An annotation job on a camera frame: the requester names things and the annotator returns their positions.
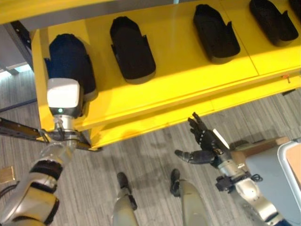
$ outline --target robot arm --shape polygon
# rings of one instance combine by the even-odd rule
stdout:
[[[216,179],[218,190],[228,191],[236,202],[258,221],[258,225],[288,226],[275,206],[261,194],[251,174],[240,169],[233,161],[229,145],[217,130],[208,130],[196,113],[193,117],[194,120],[188,119],[192,127],[190,131],[202,150],[191,153],[176,150],[175,154],[191,164],[210,163],[218,168],[222,173],[222,176]]]
[[[83,43],[72,34],[58,35],[49,46],[47,102],[55,129],[29,174],[17,185],[0,215],[2,226],[44,226],[52,222],[59,200],[57,181],[78,142],[73,120],[82,115],[84,101],[95,97],[92,65]]]
[[[43,226],[59,207],[57,181],[77,145],[76,135],[52,141],[42,150],[30,172],[17,185],[0,216],[2,226]]]

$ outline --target cable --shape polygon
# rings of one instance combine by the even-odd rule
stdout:
[[[10,185],[4,188],[2,191],[0,191],[0,199],[9,191],[14,190],[17,187],[18,183],[16,185]]]
[[[259,174],[254,174],[253,176],[251,176],[251,179],[254,182],[261,182],[261,181],[263,181],[263,178]]]

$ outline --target yellow shelf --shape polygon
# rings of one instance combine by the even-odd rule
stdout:
[[[231,62],[208,61],[193,24],[198,4],[209,4],[226,23],[232,21],[241,52]],[[301,35],[299,21],[287,8]],[[157,68],[147,83],[131,85],[121,75],[109,33],[118,16],[137,22],[148,37]],[[86,106],[75,127],[90,129],[94,149],[182,122],[193,111],[209,114],[300,87],[295,74],[301,69],[300,37],[286,47],[272,46],[245,0],[199,0],[98,16],[31,33],[40,122],[46,130],[53,129],[53,117],[47,105],[44,58],[49,57],[49,44],[62,33],[81,39],[92,61],[98,97]],[[291,75],[291,83],[281,78],[285,74]]]
[[[106,1],[113,0],[1,0],[0,24]]]
[[[301,24],[288,0],[269,0],[278,10],[288,15],[299,37],[286,47],[276,47],[265,36],[249,9],[250,0],[222,0],[227,15],[244,44],[259,74],[273,74],[299,69],[301,65]]]
[[[301,87],[301,75],[300,73],[295,73],[290,75],[290,83],[288,83],[287,79],[278,77],[146,114],[131,120],[95,127],[90,132],[92,141],[91,150],[178,124],[186,121],[193,112],[197,112],[200,116],[203,116],[299,87]]]
[[[208,61],[192,22],[195,6],[200,3],[210,4],[229,21],[219,1],[202,0],[99,16],[35,31],[32,52],[41,126],[53,128],[43,58],[49,56],[49,44],[61,33],[73,33],[85,43],[99,91],[86,115],[76,120],[78,130],[144,115],[259,79],[240,40],[241,52],[231,62],[214,65]],[[157,65],[155,78],[141,85],[124,81],[111,49],[112,21],[124,15],[137,22],[142,34],[147,35]]]

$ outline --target black tray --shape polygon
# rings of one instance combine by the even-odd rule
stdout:
[[[146,35],[126,16],[114,19],[110,29],[112,49],[125,80],[140,84],[150,80],[156,70]]]
[[[209,5],[198,5],[193,17],[199,38],[212,63],[229,62],[240,52],[232,24],[224,23],[220,13]]]
[[[251,0],[249,6],[260,27],[275,46],[286,46],[298,37],[287,11],[281,14],[268,0]]]
[[[289,0],[289,1],[293,11],[295,12],[299,20],[301,20],[301,0]]]

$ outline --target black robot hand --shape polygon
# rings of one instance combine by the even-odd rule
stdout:
[[[192,116],[194,119],[188,118],[188,122],[192,127],[190,131],[202,150],[208,150],[214,154],[222,154],[229,150],[217,135],[207,128],[196,113],[193,113]]]
[[[195,151],[195,152],[183,152],[180,150],[175,150],[175,155],[178,156],[183,161],[186,161],[191,164],[206,164],[212,163],[215,157],[215,154],[211,151]]]

